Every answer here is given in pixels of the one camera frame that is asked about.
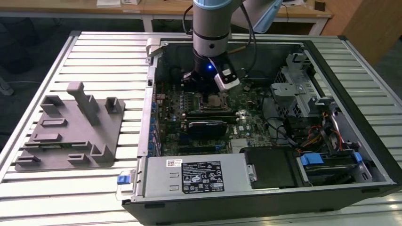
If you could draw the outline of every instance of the robotic arm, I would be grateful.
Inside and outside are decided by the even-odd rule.
[[[227,43],[230,39],[230,29],[233,22],[238,20],[238,14],[242,12],[239,6],[243,0],[194,0],[193,16],[193,44],[195,68],[193,76],[202,82],[215,81],[219,91],[226,91],[235,87],[241,82],[237,70],[227,56]],[[249,11],[262,11],[264,6],[269,6],[262,17],[253,17],[254,28],[270,27],[282,0],[249,0],[245,2],[243,9]]]

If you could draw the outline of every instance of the cable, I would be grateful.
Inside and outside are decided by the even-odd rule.
[[[241,5],[241,9],[242,9],[243,14],[245,14],[245,17],[246,17],[246,21],[247,21],[247,24],[249,24],[249,29],[250,29],[252,36],[253,36],[253,41],[254,41],[254,56],[253,56],[253,62],[252,62],[252,65],[250,65],[249,69],[246,70],[246,73],[249,73],[249,72],[253,70],[254,65],[256,65],[256,62],[257,62],[257,39],[256,39],[253,24],[252,24],[252,20],[250,20],[250,17],[249,17],[249,13],[247,13],[245,4]]]
[[[8,132],[0,132],[0,136],[11,136],[11,133],[8,133]]]
[[[286,22],[289,22],[289,12],[288,12],[288,5],[282,4],[286,8]]]
[[[312,128],[309,129],[309,133],[308,133],[308,134],[309,134],[308,140],[310,139],[310,135],[312,135],[313,129],[314,129],[314,128],[320,128],[320,127],[321,127],[321,126],[312,126]]]
[[[185,30],[186,34],[189,34],[190,31],[187,31],[185,21],[186,21],[186,15],[187,15],[187,13],[189,13],[189,11],[190,11],[191,9],[193,9],[193,5],[189,6],[189,8],[187,8],[187,10],[185,11],[185,14],[183,14],[183,21],[182,21],[182,22],[183,22],[183,30]]]
[[[7,83],[35,83],[35,84],[42,84],[39,81],[8,81]]]
[[[334,133],[338,134],[338,139],[340,139],[340,151],[344,151],[344,148],[342,148],[342,136],[341,136],[341,134],[340,134],[340,132],[338,132],[337,130],[333,130],[333,129],[332,129],[332,131],[333,131]]]
[[[227,51],[227,54],[234,54],[234,53],[242,51],[243,49],[246,49],[246,48],[250,46],[250,43],[252,43],[252,37],[253,37],[253,34],[252,34],[252,33],[253,33],[253,30],[249,29],[249,41],[247,41],[247,44],[243,45],[243,46],[239,47],[239,48],[235,48],[235,49]]]

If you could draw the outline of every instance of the black cable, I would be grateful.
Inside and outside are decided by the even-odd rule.
[[[252,24],[252,20],[250,20],[250,17],[249,17],[249,13],[247,13],[245,4],[241,5],[241,9],[242,9],[243,14],[245,14],[245,17],[246,17],[246,21],[247,21],[247,24],[249,24],[249,30],[250,30],[250,32],[252,32],[252,36],[253,36],[253,40],[254,40],[254,56],[253,56],[253,62],[252,62],[252,65],[250,65],[249,69],[246,70],[246,73],[249,73],[249,72],[253,70],[254,65],[256,65],[256,62],[257,62],[257,39],[256,39],[253,24]]]
[[[8,133],[8,132],[0,132],[0,136],[11,136],[11,133]]]
[[[286,8],[286,22],[289,22],[289,12],[288,12],[288,5],[282,4]]]
[[[187,8],[187,10],[185,11],[185,14],[183,14],[183,21],[182,21],[182,22],[183,22],[183,30],[185,30],[186,34],[189,34],[190,31],[187,31],[185,21],[186,21],[186,15],[187,15],[187,13],[189,13],[189,11],[190,11],[191,9],[193,9],[193,5],[189,6],[189,8]]]

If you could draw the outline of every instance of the white label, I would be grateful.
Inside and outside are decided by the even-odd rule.
[[[123,13],[141,13],[141,10],[123,10]]]
[[[214,186],[211,186],[211,187],[223,187],[223,183],[214,183],[214,184],[211,184],[211,185],[214,185]]]
[[[167,159],[166,167],[181,167],[183,163],[183,159]]]
[[[230,75],[230,74],[231,74],[231,70],[230,70],[230,69],[226,69],[226,70],[222,71],[222,73],[223,73],[225,75]]]

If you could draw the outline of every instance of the aluminum extrusion table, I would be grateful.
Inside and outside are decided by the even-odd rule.
[[[246,38],[234,35],[234,39]],[[117,176],[137,166],[143,96],[149,65],[149,38],[186,38],[185,34],[134,32],[74,32],[0,154],[2,226],[103,225],[139,226],[117,200]],[[348,40],[325,36],[258,35],[258,39],[312,40],[337,74],[364,115],[402,163],[402,101]],[[117,162],[106,169],[18,172],[19,148],[28,141],[40,118],[39,103],[48,94],[73,99],[65,91],[71,81],[83,81],[95,98],[118,97],[126,102]],[[318,81],[326,94],[329,90]],[[123,187],[123,192],[133,188]],[[193,225],[401,225],[402,195],[372,198],[340,211],[223,220]]]

